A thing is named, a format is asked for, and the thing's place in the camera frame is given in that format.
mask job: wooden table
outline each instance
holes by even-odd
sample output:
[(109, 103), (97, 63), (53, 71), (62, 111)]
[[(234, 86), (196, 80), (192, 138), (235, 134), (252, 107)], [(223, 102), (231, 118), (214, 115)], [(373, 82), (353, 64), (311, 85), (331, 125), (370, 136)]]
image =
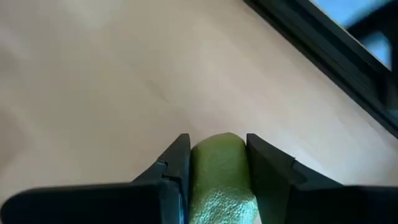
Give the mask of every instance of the wooden table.
[(130, 181), (178, 134), (226, 131), (398, 184), (397, 139), (241, 0), (0, 2), (0, 203)]

